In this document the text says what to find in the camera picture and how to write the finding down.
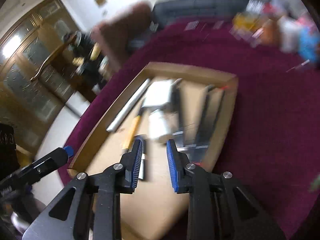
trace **white floor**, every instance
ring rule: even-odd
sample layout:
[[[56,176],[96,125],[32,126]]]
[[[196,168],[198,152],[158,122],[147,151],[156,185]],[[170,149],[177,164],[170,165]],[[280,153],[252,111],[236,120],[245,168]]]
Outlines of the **white floor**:
[[[84,113],[89,104],[79,92],[74,93],[67,102],[67,105],[77,111],[79,115]],[[40,159],[57,147],[63,147],[79,119],[67,107],[63,107],[45,136],[36,159]],[[62,188],[63,184],[59,174],[54,171],[33,185],[33,194],[36,199],[48,205]]]

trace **yellow handle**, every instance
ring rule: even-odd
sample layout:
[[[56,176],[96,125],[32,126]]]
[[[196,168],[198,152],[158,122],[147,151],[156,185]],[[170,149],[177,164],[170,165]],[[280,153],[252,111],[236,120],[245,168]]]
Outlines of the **yellow handle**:
[[[98,43],[95,43],[91,52],[90,60],[96,60],[101,52],[100,46]]]
[[[130,147],[130,144],[131,144],[131,141],[132,141],[132,138],[134,137],[137,129],[138,129],[138,126],[139,126],[139,122],[140,122],[140,119],[141,119],[141,116],[140,115],[137,115],[134,119],[133,119],[133,122],[132,122],[132,126],[128,132],[128,135],[126,137],[126,140],[124,141],[123,145],[122,145],[122,149],[129,149]]]
[[[73,65],[80,67],[84,63],[84,57],[75,57],[72,60]]]

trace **blue object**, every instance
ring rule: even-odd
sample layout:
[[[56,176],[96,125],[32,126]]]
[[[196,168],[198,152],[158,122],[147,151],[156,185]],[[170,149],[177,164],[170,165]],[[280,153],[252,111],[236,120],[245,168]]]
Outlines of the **blue object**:
[[[304,60],[310,60],[313,63],[318,62],[319,55],[317,53],[317,48],[319,44],[319,32],[316,30],[311,33],[310,28],[304,27],[300,32],[299,55]]]
[[[27,185],[26,186],[26,193],[27,194],[32,193],[32,185]]]
[[[135,156],[133,168],[131,171],[132,180],[131,180],[131,187],[135,189],[138,185],[138,178],[139,178],[139,171],[143,153],[143,143],[139,140],[139,147],[138,147],[138,154]]]
[[[63,149],[67,152],[69,158],[74,155],[74,151],[71,146],[65,146]]]
[[[171,177],[171,184],[174,189],[174,192],[177,192],[179,189],[178,172],[177,172],[176,164],[174,162],[172,148],[169,141],[167,141],[167,158],[168,158],[168,165],[169,165],[169,171],[170,171],[170,177]]]

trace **maroon rug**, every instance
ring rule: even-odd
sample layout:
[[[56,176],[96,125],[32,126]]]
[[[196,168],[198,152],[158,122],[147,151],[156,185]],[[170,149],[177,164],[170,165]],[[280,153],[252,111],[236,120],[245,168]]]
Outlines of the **maroon rug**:
[[[320,73],[286,71],[302,60],[275,48],[251,48],[200,22],[178,23],[136,52],[91,103],[68,138],[77,151],[129,82],[150,61],[197,65],[238,75],[230,130],[214,172],[231,171],[290,238],[309,214],[317,193],[308,188],[320,168]],[[59,169],[63,183],[70,178]]]

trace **silver bolt head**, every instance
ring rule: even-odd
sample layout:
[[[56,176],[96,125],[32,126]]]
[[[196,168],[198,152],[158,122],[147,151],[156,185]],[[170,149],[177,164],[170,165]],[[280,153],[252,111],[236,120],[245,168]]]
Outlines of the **silver bolt head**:
[[[226,179],[231,179],[232,178],[232,173],[230,171],[225,171],[222,175]]]
[[[121,170],[123,168],[123,165],[121,163],[116,163],[115,165],[113,165],[113,168],[115,170]]]
[[[80,172],[77,174],[77,179],[84,179],[87,175],[84,172]]]
[[[195,167],[196,167],[196,165],[194,163],[187,163],[186,164],[186,168],[188,170],[193,170],[193,169],[195,169]]]

